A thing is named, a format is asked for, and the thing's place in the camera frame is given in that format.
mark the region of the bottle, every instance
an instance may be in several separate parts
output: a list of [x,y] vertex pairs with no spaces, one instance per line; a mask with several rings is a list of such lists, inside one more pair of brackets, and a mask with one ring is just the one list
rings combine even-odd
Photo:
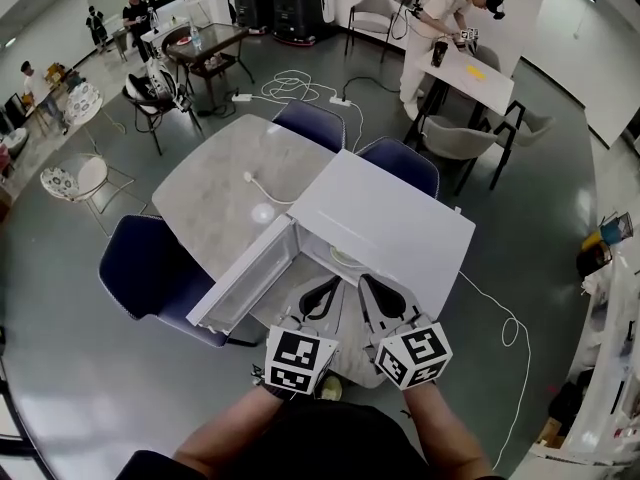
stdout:
[[198,32],[198,29],[193,23],[191,24],[190,34],[191,34],[191,41],[193,42],[193,46],[195,46],[198,49],[202,48],[202,39],[200,39],[200,32]]

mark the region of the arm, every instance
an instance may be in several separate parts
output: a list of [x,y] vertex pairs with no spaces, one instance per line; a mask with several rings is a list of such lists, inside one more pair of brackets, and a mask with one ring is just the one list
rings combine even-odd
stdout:
[[173,458],[207,478],[218,478],[226,465],[264,433],[282,403],[262,387],[251,390],[191,434]]
[[131,25],[135,25],[136,24],[136,20],[130,20],[129,19],[129,10],[127,7],[125,7],[122,10],[122,24],[125,27],[130,27]]
[[464,19],[464,14],[456,11],[453,13],[453,19],[456,20],[456,23],[458,24],[458,28],[460,30],[467,30],[467,22]]
[[476,480],[493,474],[476,438],[449,409],[430,382],[404,391],[427,462],[450,480]]
[[420,21],[422,21],[423,23],[426,23],[427,25],[429,25],[430,27],[435,28],[436,30],[438,30],[439,32],[442,32],[444,35],[446,36],[453,36],[456,33],[451,30],[449,27],[447,27],[443,21],[440,20],[436,20],[433,19],[431,16],[429,16],[425,11],[422,11],[419,15],[418,18],[420,19]]

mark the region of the blue chair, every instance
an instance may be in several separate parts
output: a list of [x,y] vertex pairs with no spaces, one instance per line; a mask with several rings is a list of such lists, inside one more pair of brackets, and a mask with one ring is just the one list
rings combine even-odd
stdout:
[[347,128],[344,120],[338,114],[311,103],[291,100],[273,118],[273,122],[334,153],[346,147]]
[[215,282],[178,242],[160,217],[127,215],[100,261],[102,284],[134,320],[153,315],[214,347],[257,343],[191,325],[187,315]]
[[421,192],[438,198],[440,174],[436,166],[399,140],[382,137],[357,154]]

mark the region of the yellow paper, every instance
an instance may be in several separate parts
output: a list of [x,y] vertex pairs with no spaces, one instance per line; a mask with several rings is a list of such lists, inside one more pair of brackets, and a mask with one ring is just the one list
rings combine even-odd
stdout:
[[484,80],[485,78],[487,78],[482,71],[472,66],[471,64],[467,64],[467,71],[480,80]]

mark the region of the box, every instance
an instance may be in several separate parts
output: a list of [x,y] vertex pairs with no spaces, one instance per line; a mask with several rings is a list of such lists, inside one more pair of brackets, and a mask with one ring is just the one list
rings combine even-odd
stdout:
[[337,341],[272,325],[267,338],[265,382],[310,395],[337,349]]
[[453,357],[440,324],[385,338],[376,366],[400,389],[437,379]]

